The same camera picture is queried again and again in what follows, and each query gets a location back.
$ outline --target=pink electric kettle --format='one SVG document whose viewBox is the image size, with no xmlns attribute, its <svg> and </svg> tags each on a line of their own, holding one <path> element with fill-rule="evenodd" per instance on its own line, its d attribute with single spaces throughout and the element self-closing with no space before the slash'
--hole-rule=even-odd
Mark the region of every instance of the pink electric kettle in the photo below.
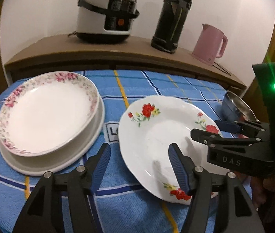
<svg viewBox="0 0 275 233">
<path fill-rule="evenodd" d="M 217 56 L 222 40 L 223 44 L 219 55 Z M 212 25 L 203 24 L 202 32 L 194 48 L 192 56 L 207 65 L 213 65 L 215 58 L 220 58 L 223 56 L 226 45 L 227 37 L 221 30 Z"/>
</svg>

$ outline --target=yellow stripe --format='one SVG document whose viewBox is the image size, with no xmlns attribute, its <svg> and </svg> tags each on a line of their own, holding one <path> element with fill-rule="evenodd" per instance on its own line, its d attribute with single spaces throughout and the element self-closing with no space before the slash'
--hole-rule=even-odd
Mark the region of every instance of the yellow stripe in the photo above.
<svg viewBox="0 0 275 233">
<path fill-rule="evenodd" d="M 162 209 L 163 209 L 167 219 L 171 223 L 171 226 L 173 228 L 173 233 L 179 233 L 179 231 L 177 229 L 177 224 L 176 224 L 175 220 L 173 219 L 173 216 L 171 215 L 165 201 L 162 202 Z"/>
<path fill-rule="evenodd" d="M 172 80 L 172 78 L 171 78 L 169 75 L 166 74 L 166 76 L 169 78 L 170 81 L 172 81 L 172 83 L 173 83 L 178 89 L 180 89 L 180 90 L 183 92 L 183 95 L 187 98 L 188 102 L 191 103 L 191 101 L 190 101 L 190 99 L 187 97 L 187 95 L 186 95 L 184 89 L 181 89 L 181 88 Z"/>
<path fill-rule="evenodd" d="M 121 85 L 121 82 L 120 82 L 120 79 L 119 79 L 119 77 L 118 77 L 118 73 L 117 73 L 116 70 L 114 70 L 114 74 L 115 74 L 115 76 L 116 76 L 116 80 L 117 80 L 118 86 L 119 86 L 119 88 L 120 88 L 120 92 L 121 92 L 121 95 L 122 95 L 122 97 L 123 97 L 124 104 L 125 104 L 126 108 L 128 108 L 128 107 L 129 107 L 128 98 L 127 98 L 127 96 L 126 96 L 126 93 L 124 92 L 124 88 L 123 88 L 123 86 Z"/>
<path fill-rule="evenodd" d="M 216 98 L 216 100 L 219 102 L 219 103 L 221 103 L 221 100 L 219 99 L 219 98 L 217 98 L 217 96 L 216 96 L 216 94 L 214 93 L 214 92 L 212 92 L 205 84 L 203 84 L 202 83 L 202 81 L 200 81 L 200 80 L 198 80 L 209 92 L 211 92 L 214 96 L 215 96 L 215 98 Z"/>
<path fill-rule="evenodd" d="M 25 176 L 25 200 L 28 199 L 28 197 L 30 196 L 31 190 L 30 190 L 30 178 L 28 176 Z"/>
</svg>

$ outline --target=blue checkered tablecloth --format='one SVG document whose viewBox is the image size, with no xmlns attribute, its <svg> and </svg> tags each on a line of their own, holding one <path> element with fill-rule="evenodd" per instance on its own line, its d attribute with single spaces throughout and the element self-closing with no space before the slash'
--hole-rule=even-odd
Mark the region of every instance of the blue checkered tablecloth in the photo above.
<svg viewBox="0 0 275 233">
<path fill-rule="evenodd" d="M 111 145 L 111 159 L 100 189 L 90 198 L 98 232 L 101 233 L 177 233 L 181 230 L 188 206 L 164 202 L 146 191 L 126 168 L 119 150 L 118 122 L 129 104 L 149 95 L 174 96 L 204 111 L 213 120 L 221 118 L 220 107 L 225 89 L 220 85 L 193 78 L 148 71 L 78 71 L 97 86 L 106 115 L 103 129 L 84 157 L 60 173 L 69 172 L 95 155 L 103 142 Z M 26 79 L 15 82 L 0 95 L 0 108 L 6 97 Z M 225 137 L 232 137 L 223 132 Z M 39 177 L 24 176 L 11 169 L 0 154 L 0 228 L 12 232 L 17 217 Z M 250 186 L 245 185 L 250 194 Z M 67 197 L 62 197 L 66 232 L 73 232 Z M 206 232 L 213 232 L 216 198 L 211 200 Z"/>
</svg>

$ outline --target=plate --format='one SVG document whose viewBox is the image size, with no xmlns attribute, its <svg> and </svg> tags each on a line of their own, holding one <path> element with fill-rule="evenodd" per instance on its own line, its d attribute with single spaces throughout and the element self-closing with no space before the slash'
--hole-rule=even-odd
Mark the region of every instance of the plate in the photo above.
<svg viewBox="0 0 275 233">
<path fill-rule="evenodd" d="M 179 188 L 169 161 L 171 143 L 177 143 L 196 166 L 222 175 L 228 172 L 207 162 L 208 147 L 190 137 L 194 128 L 221 135 L 214 121 L 199 108 L 166 96 L 138 100 L 120 119 L 118 136 L 125 164 L 145 189 L 162 200 L 187 205 L 191 201 Z"/>
<path fill-rule="evenodd" d="M 47 171 L 58 172 L 82 157 L 99 136 L 105 118 L 102 98 L 98 111 L 90 124 L 69 144 L 63 148 L 38 157 L 21 157 L 6 150 L 0 142 L 0 153 L 3 159 L 14 170 L 31 176 L 41 176 Z"/>
<path fill-rule="evenodd" d="M 11 153 L 33 157 L 73 140 L 98 108 L 98 90 L 88 78 L 52 72 L 17 87 L 0 110 L 0 141 Z"/>
</svg>

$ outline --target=floral plate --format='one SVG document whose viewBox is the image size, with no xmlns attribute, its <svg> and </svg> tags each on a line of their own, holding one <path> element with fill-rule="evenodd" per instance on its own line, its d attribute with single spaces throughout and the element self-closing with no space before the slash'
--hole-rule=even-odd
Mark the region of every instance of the floral plate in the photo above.
<svg viewBox="0 0 275 233">
<path fill-rule="evenodd" d="M 178 185 L 168 157 L 177 143 L 197 166 L 225 175 L 228 170 L 207 162 L 208 147 L 193 141 L 192 129 L 220 134 L 214 121 L 196 106 L 167 96 L 149 96 L 132 103 L 122 115 L 119 128 L 121 155 L 128 169 L 149 192 L 173 203 L 190 204 Z"/>
<path fill-rule="evenodd" d="M 41 176 L 47 171 L 58 172 L 80 159 L 99 136 L 105 119 L 105 107 L 99 95 L 99 107 L 89 125 L 71 142 L 53 153 L 39 157 L 21 157 L 9 152 L 0 142 L 0 153 L 14 170 L 30 176 Z"/>
<path fill-rule="evenodd" d="M 0 142 L 19 156 L 60 149 L 90 123 L 99 93 L 88 78 L 72 72 L 34 77 L 15 89 L 0 110 Z"/>
</svg>

